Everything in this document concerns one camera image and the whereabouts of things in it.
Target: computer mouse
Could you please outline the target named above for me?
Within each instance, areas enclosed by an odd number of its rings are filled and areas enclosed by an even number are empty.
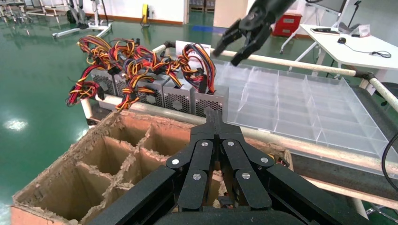
[[[347,42],[347,39],[342,37],[342,38],[339,38],[337,42],[340,43],[340,44],[345,44]]]

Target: transparent divider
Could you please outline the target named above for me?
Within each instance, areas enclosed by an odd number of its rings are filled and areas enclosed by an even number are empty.
[[[344,79],[229,63],[217,70],[216,84],[230,87],[229,123],[381,158],[388,141]]]

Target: green floor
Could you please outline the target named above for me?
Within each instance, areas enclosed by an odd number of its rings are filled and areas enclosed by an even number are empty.
[[[191,24],[165,26],[152,24],[141,30],[137,23],[114,22],[112,33],[105,37],[140,38],[141,44],[153,49],[166,40],[185,40],[215,46],[220,35],[211,32],[191,31],[194,25],[212,24],[211,14],[191,13]],[[80,106],[68,108],[65,98],[76,80],[87,66],[76,42],[92,31],[52,38],[53,32],[67,30],[70,26],[61,17],[60,28],[52,18],[35,19],[32,25],[13,26],[0,22],[0,225],[8,224],[8,207],[11,196],[64,153],[71,144],[84,134],[88,127]],[[292,40],[284,55],[279,48],[285,38],[272,37],[257,53],[284,59],[295,59],[312,41]],[[230,46],[236,51],[243,41]],[[313,54],[303,61],[313,63]],[[329,65],[331,58],[324,61]],[[263,63],[249,64],[287,70],[287,67]],[[294,72],[310,73],[302,69]],[[351,78],[351,83],[359,80]]]

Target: power supply unit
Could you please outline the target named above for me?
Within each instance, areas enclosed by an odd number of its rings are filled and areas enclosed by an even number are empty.
[[[112,76],[108,74],[107,70],[94,69],[90,72],[90,75],[92,81],[99,84],[106,94],[116,95]]]
[[[123,97],[122,90],[127,87],[127,83],[121,74],[115,74],[112,77],[107,70],[99,69],[91,71],[90,74],[92,80],[99,84],[106,94]]]
[[[155,91],[155,94],[147,94],[147,93],[138,93],[139,101],[142,103],[155,105],[164,108],[164,101],[163,101],[163,85],[167,83],[170,79],[167,75],[155,75],[155,74],[148,74],[153,75],[155,78],[154,82],[145,82],[139,81],[137,83],[138,87],[147,87]]]
[[[218,110],[222,115],[222,120],[226,121],[228,118],[228,95],[229,87],[216,85],[214,86],[215,93],[213,95],[194,92],[195,105],[192,114],[206,117],[206,109]]]
[[[163,86],[164,107],[192,114],[191,99],[193,99],[195,88],[184,79],[179,79],[179,81],[183,85],[180,89],[175,88],[176,85],[171,79]]]

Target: black wire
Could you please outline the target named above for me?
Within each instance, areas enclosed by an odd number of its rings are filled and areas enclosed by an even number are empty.
[[[323,1],[323,0],[313,0],[313,1],[306,0],[306,2],[308,2],[308,3],[318,3],[318,2],[320,2],[320,1]]]
[[[104,0],[101,0],[101,1],[102,1],[102,6],[104,7],[105,19],[107,20],[107,24],[109,24],[107,9],[105,7]]]
[[[387,58],[387,59],[389,59],[389,58],[391,58],[391,53],[389,53],[388,51],[375,51],[375,52],[361,52],[361,51],[357,51],[357,50],[355,50],[355,49],[352,49],[350,46],[348,46],[347,44],[344,44],[345,46],[347,46],[347,47],[349,47],[351,50],[353,50],[354,52],[360,52],[360,53],[366,53],[366,54],[371,54],[371,55],[374,55],[374,54],[377,54],[377,55],[380,55],[381,57],[383,57],[383,58]]]
[[[394,182],[392,182],[391,178],[388,176],[387,170],[385,168],[385,164],[386,164],[388,151],[390,150],[393,143],[397,140],[397,138],[398,138],[398,133],[396,133],[394,135],[394,137],[390,140],[390,142],[388,142],[386,148],[384,149],[383,157],[382,157],[382,171],[383,171],[384,177],[396,191],[398,191],[398,187],[394,184]]]

